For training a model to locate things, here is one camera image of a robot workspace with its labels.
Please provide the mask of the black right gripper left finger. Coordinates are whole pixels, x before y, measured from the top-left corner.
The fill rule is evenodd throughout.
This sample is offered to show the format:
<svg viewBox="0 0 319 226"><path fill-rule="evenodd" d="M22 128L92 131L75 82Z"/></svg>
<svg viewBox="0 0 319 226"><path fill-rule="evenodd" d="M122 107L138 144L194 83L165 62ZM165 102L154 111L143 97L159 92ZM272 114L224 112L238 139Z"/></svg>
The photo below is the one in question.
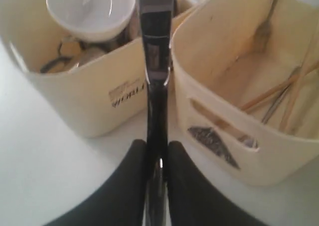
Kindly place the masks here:
<svg viewBox="0 0 319 226"><path fill-rule="evenodd" d="M146 191L147 145L134 140L114 173L86 200L50 226L140 226Z"/></svg>

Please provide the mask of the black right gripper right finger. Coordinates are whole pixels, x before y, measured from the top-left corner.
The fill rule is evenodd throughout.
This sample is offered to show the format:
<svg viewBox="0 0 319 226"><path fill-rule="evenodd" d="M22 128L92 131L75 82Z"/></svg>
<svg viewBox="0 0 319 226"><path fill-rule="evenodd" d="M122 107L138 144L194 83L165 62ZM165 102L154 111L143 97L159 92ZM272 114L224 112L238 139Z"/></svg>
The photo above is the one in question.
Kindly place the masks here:
<svg viewBox="0 0 319 226"><path fill-rule="evenodd" d="M168 201L173 226L262 226L201 173L179 141L168 145Z"/></svg>

